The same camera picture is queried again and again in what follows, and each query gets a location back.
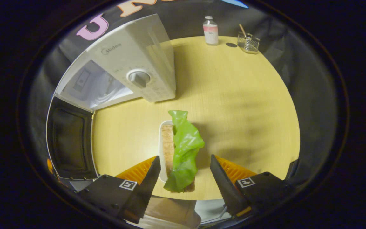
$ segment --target yellow table surface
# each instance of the yellow table surface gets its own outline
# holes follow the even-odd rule
[[[219,37],[217,46],[204,37],[172,40],[176,98],[149,103],[135,99],[96,111],[93,155],[98,173],[115,176],[159,154],[159,126],[171,120],[168,110],[187,110],[188,120],[205,142],[196,158],[195,191],[172,194],[158,178],[153,195],[186,200],[220,199],[211,154],[256,173],[284,179],[298,159],[299,123],[295,106],[279,74],[261,54],[248,54],[237,38]]]

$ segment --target pink letter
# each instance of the pink letter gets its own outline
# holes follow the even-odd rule
[[[96,32],[91,32],[87,29],[87,26],[84,26],[77,32],[77,35],[89,41],[95,40],[103,35],[108,29],[108,22],[102,16],[103,14],[100,14],[90,21],[90,23],[94,22],[100,27]]]
[[[121,17],[129,16],[142,9],[142,6],[135,6],[134,3],[141,3],[147,5],[153,5],[156,0],[129,0],[118,5],[118,8],[122,10]]]

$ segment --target wooden stick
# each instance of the wooden stick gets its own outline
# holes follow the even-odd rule
[[[242,33],[244,34],[244,36],[245,37],[247,37],[247,34],[245,33],[245,30],[244,30],[244,28],[242,27],[242,25],[240,24],[240,28],[241,28],[241,31],[242,31]]]

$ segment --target wire basket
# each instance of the wire basket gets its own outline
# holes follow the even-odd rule
[[[257,54],[260,40],[252,34],[247,33],[247,37],[242,32],[238,32],[237,45],[246,53]]]

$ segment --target bottle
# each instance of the bottle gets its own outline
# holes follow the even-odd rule
[[[206,16],[203,23],[204,37],[209,45],[218,45],[218,27],[217,23],[212,21],[212,16]]]

